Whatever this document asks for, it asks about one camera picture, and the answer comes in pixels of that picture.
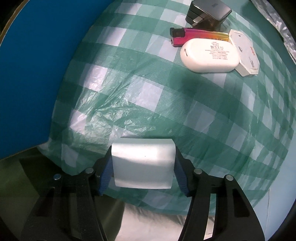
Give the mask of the black square charger box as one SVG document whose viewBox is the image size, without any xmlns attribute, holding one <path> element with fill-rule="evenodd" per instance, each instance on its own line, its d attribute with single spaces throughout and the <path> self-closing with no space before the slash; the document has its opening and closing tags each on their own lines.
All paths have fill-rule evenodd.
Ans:
<svg viewBox="0 0 296 241">
<path fill-rule="evenodd" d="M 192 28 L 215 31 L 231 13 L 232 9 L 222 1 L 195 0 L 191 2 L 185 19 Z"/>
</svg>

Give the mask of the white oval case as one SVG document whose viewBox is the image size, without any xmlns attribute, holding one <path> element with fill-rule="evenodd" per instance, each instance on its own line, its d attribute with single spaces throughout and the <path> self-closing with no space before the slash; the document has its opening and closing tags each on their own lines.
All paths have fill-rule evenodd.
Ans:
<svg viewBox="0 0 296 241">
<path fill-rule="evenodd" d="M 181 47 L 180 58 L 186 68 L 196 73 L 230 72 L 239 64 L 239 55 L 231 43 L 195 38 Z"/>
</svg>

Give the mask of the green white checkered tablecloth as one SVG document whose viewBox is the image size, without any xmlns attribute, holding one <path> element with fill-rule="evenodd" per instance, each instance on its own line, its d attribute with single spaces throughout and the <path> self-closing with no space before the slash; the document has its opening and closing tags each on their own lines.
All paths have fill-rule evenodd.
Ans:
<svg viewBox="0 0 296 241">
<path fill-rule="evenodd" d="M 76 175 L 118 138 L 171 138 L 208 174 L 231 174 L 252 205 L 268 192 L 295 130 L 295 78 L 269 41 L 231 13 L 226 30 L 252 41 L 259 73 L 198 74 L 169 29 L 189 1 L 113 1 L 79 44 L 62 79 L 43 155 Z"/>
</svg>

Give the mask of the white octagonal card packet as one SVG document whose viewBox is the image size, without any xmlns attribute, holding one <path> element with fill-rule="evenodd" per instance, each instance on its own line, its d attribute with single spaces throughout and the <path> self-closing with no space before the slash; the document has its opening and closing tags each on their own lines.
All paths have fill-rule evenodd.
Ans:
<svg viewBox="0 0 296 241">
<path fill-rule="evenodd" d="M 229 42 L 234 45 L 239 55 L 239 64 L 235 70 L 242 76 L 257 75 L 259 73 L 259 59 L 251 40 L 238 30 L 231 29 Z"/>
</svg>

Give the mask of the white rectangular block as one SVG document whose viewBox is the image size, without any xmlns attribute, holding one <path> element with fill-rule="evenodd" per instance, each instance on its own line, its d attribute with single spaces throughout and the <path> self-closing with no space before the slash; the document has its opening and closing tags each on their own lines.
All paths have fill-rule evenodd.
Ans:
<svg viewBox="0 0 296 241">
<path fill-rule="evenodd" d="M 176 146 L 167 138 L 119 138 L 111 145 L 117 187 L 170 189 Z"/>
</svg>

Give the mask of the pink gold lighter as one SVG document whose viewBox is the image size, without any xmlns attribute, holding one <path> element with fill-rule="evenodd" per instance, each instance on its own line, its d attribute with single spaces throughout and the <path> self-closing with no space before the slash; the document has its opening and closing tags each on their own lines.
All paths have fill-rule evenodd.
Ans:
<svg viewBox="0 0 296 241">
<path fill-rule="evenodd" d="M 187 41 L 195 38 L 228 41 L 227 33 L 200 30 L 194 28 L 170 28 L 171 44 L 182 47 Z"/>
</svg>

